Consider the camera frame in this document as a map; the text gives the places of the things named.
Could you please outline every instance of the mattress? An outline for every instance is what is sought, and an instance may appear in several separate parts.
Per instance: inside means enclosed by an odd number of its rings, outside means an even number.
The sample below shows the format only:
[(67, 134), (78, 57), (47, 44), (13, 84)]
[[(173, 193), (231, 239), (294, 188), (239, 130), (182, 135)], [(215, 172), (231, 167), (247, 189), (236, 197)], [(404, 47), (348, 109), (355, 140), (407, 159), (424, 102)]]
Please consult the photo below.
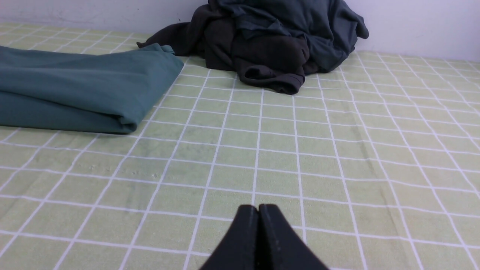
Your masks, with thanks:
[[(19, 49), (148, 36), (0, 24)], [(355, 52), (288, 96), (182, 60), (130, 135), (0, 127), (0, 269), (195, 270), (262, 203), (331, 269), (479, 268), (480, 63)]]

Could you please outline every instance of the black clothing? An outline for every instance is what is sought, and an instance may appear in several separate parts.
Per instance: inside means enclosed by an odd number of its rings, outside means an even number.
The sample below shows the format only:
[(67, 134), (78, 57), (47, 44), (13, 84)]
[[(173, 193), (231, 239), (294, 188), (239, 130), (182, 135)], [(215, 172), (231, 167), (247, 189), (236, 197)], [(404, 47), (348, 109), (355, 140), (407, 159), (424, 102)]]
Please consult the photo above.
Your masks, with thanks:
[[(264, 5), (273, 1), (283, 3), (284, 9), (296, 7), (293, 16), (310, 17), (301, 24), (294, 23), (298, 18), (283, 22), (281, 17), (292, 14), (257, 8), (266, 8)], [(293, 95), (305, 82), (305, 75), (339, 66), (354, 50), (357, 34), (368, 36), (363, 19), (343, 0), (324, 0), (328, 4), (316, 3), (315, 8), (314, 0), (248, 2), (209, 0), (195, 11), (190, 23), (167, 26), (137, 45), (170, 45), (178, 56), (198, 54), (205, 58), (207, 68), (236, 71), (246, 84)], [(276, 21), (269, 25), (269, 20)], [(308, 32), (300, 29), (304, 26)]]

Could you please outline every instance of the white wall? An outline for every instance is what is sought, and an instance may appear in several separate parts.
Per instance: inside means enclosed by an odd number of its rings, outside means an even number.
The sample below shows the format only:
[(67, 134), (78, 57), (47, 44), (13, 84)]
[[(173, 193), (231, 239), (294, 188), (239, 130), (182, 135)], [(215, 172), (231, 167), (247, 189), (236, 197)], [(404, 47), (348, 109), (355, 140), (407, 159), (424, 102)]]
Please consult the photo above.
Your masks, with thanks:
[[(346, 0), (370, 38), (357, 49), (480, 61), (480, 0)], [(0, 21), (154, 33), (206, 0), (0, 0)]]

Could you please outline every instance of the clothing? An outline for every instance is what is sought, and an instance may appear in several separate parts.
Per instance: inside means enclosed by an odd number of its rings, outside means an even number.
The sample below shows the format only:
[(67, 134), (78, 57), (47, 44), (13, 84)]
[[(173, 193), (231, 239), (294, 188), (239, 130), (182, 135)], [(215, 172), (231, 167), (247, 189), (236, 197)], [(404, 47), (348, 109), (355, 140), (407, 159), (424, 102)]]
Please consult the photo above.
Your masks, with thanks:
[(130, 133), (182, 67), (158, 44), (98, 56), (0, 47), (0, 125)]
[(328, 270), (276, 205), (242, 205), (200, 270)]
[[(321, 27), (313, 27), (310, 34), (303, 33), (284, 26), (281, 17), (257, 8), (264, 8), (261, 4), (269, 1), (289, 0), (259, 0), (257, 5), (246, 5), (250, 4), (247, 0), (242, 4), (234, 0), (209, 0), (208, 5), (195, 11), (190, 23), (167, 26), (137, 45), (140, 48), (154, 43), (170, 45), (176, 55), (198, 54), (205, 58), (207, 68), (236, 71), (246, 84), (293, 95), (305, 82), (305, 75), (336, 68), (354, 49), (356, 32), (352, 30), (364, 28), (361, 17), (347, 10), (346, 4), (338, 4), (344, 3), (343, 0), (328, 0), (330, 5), (315, 6), (316, 9), (312, 8), (313, 2), (309, 6), (307, 0), (302, 0), (299, 3), (304, 4), (298, 6), (299, 11), (315, 12), (315, 16), (321, 17), (312, 18), (310, 24), (328, 28), (325, 23), (329, 21), (336, 25), (324, 32)], [(274, 24), (266, 23), (269, 20), (275, 20)]]
[(343, 0), (218, 0), (245, 38), (265, 34), (303, 37), (319, 72), (330, 72), (368, 38), (363, 18)]

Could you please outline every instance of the folded teal cloth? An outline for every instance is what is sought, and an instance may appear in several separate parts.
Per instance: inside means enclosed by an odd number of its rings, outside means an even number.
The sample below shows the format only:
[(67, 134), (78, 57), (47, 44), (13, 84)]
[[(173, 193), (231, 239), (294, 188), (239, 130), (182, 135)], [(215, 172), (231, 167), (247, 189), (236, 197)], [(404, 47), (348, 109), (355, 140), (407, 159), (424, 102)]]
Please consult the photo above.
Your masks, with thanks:
[(130, 133), (182, 67), (158, 44), (98, 56), (0, 46), (0, 125)]

